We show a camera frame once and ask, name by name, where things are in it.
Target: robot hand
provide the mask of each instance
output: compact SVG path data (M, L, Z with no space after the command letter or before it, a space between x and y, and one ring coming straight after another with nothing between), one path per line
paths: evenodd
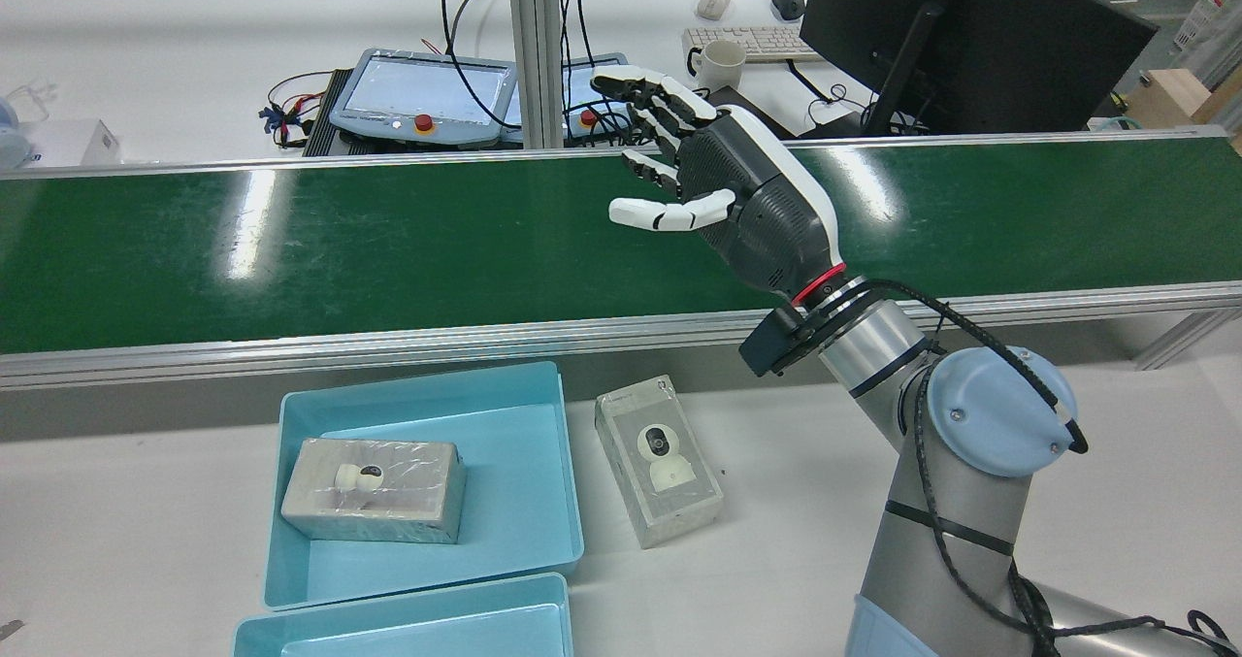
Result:
M791 304L816 304L840 288L845 263L828 194L763 122L633 65L595 68L591 87L630 104L631 120L674 165L626 149L630 170L679 202L617 197L614 222L699 231L746 286Z

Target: keyboard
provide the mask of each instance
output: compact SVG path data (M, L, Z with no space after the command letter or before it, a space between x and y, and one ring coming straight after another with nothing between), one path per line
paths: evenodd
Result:
M682 50L713 41L740 42L748 63L780 63L782 60L823 60L799 37L797 25L789 26L699 26L682 32Z

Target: green conveyor belt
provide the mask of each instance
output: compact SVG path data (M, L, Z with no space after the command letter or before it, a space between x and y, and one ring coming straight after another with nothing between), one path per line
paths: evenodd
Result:
M822 145L851 271L936 296L1242 279L1220 139ZM617 158L0 180L0 353L764 308Z

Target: white security camera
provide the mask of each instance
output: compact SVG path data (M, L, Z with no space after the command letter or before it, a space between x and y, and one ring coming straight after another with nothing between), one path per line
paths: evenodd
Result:
M694 468L681 455L677 432L664 424L650 424L638 432L638 455L651 463L651 486L663 492L694 479Z
M379 466L358 467L345 463L337 468L335 488L342 492L375 492L383 484L384 471Z

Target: computer mouse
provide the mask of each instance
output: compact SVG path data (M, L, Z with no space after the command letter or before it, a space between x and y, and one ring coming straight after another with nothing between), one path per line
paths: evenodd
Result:
M696 15L704 17L704 20L715 21L719 20L720 15L724 15L728 6L729 0L699 0L694 12Z
M773 11L781 20L794 21L806 11L806 0L773 0Z

